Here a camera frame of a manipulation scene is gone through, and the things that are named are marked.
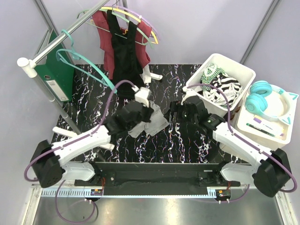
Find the grey tank top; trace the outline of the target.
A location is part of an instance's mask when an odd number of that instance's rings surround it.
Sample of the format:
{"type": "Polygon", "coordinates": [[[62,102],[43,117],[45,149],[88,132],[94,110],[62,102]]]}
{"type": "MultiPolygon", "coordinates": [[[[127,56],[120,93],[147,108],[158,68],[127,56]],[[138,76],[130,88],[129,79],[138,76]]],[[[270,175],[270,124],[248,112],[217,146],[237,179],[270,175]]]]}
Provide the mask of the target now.
{"type": "Polygon", "coordinates": [[[169,125],[169,122],[162,114],[158,105],[156,105],[153,101],[150,101],[150,107],[154,110],[150,117],[150,122],[142,121],[133,127],[128,132],[132,138],[137,138],[143,131],[150,136],[155,136],[169,125]]]}

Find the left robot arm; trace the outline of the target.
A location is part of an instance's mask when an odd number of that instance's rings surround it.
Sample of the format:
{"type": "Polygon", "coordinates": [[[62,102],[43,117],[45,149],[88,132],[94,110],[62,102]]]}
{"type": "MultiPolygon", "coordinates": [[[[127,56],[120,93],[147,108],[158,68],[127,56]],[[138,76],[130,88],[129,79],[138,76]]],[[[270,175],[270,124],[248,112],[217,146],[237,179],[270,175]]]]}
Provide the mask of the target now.
{"type": "Polygon", "coordinates": [[[113,116],[95,128],[65,141],[41,141],[30,161],[36,181],[49,188],[62,180],[82,180],[95,186],[101,174],[91,163],[78,163],[73,159],[93,148],[111,144],[121,134],[127,133],[140,122],[150,122],[154,110],[142,103],[131,101],[113,116]]]}

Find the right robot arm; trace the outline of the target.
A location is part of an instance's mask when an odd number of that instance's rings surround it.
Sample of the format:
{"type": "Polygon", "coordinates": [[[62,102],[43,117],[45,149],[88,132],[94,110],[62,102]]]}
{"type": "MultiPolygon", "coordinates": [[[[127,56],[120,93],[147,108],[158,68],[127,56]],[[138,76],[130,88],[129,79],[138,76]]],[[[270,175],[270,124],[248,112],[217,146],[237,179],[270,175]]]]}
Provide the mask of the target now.
{"type": "Polygon", "coordinates": [[[279,191],[287,192],[284,186],[289,180],[293,181],[290,192],[297,189],[285,151],[280,148],[271,150],[244,136],[224,118],[209,113],[199,97],[191,96],[184,102],[172,101],[165,116],[169,121],[191,125],[210,139],[229,147],[247,162],[246,165],[220,163],[213,173],[215,184],[223,186],[235,181],[254,185],[268,197],[274,197],[279,191]]]}

